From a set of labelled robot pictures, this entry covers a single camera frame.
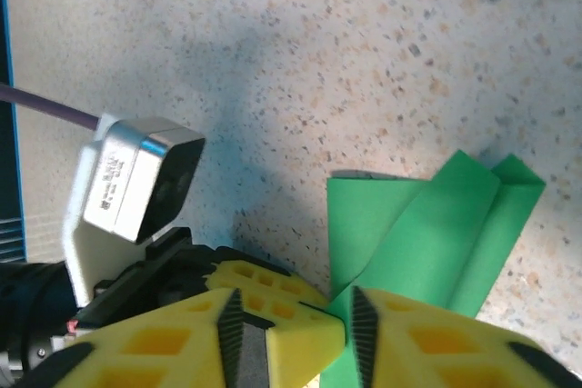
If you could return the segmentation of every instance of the speckled floor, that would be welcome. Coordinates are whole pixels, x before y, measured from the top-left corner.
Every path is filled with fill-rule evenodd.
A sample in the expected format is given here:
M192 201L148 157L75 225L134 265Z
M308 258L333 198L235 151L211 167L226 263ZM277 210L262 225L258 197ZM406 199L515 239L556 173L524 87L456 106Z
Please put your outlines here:
M548 186L480 318L582 372L580 0L8 2L18 86L204 133L181 223L323 289L334 171L517 154ZM25 109L18 126L29 255L58 259L90 134Z

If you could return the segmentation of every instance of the green paper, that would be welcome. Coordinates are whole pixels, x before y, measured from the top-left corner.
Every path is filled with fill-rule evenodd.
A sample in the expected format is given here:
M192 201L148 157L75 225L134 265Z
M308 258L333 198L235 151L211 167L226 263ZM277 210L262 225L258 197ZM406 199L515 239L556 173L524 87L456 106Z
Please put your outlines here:
M475 317L546 184L515 156L492 170L501 187L447 309Z
M431 182L331 179L332 292L354 282L474 315L543 187L515 156L488 172L462 153ZM345 290L328 307L347 330L350 298ZM321 386L357 387L349 339Z

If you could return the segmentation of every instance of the cable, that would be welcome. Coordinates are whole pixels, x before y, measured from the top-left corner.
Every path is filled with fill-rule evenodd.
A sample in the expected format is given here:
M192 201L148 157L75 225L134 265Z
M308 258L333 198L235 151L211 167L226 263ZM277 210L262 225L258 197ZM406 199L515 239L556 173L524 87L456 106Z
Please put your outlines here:
M99 117L84 113L65 104L59 104L45 99L40 95L33 95L26 91L0 84L0 100L11 104L21 104L44 114L66 120L94 131L99 123Z

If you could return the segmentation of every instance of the blue edge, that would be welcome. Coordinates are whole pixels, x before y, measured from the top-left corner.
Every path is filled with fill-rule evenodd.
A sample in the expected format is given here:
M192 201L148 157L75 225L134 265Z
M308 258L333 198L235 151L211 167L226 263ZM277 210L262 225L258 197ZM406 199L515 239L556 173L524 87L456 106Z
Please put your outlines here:
M12 68L12 55L10 51L10 27L8 23L8 0L2 0L2 17L4 18L4 29L5 29L5 45L6 45L6 63L8 69L8 83L14 85L14 73ZM16 160L16 178L18 182L18 203L20 209L20 231L22 233L22 253L24 254L25 260L28 259L28 253L26 252L26 241L25 241L25 214L23 208L23 196L22 196L22 177L20 172L20 154L18 148L18 129L16 128L16 108L12 105L12 120L14 127L14 146L15 146L15 160Z

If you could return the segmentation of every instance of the green cloth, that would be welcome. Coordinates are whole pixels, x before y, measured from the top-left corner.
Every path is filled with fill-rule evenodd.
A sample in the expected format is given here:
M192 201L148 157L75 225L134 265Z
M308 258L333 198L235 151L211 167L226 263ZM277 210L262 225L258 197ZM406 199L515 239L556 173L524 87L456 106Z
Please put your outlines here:
M342 356L322 388L357 387L351 285L379 288L474 316L496 280L544 183L515 156L493 171L457 152L430 182L330 179L332 293L346 323Z

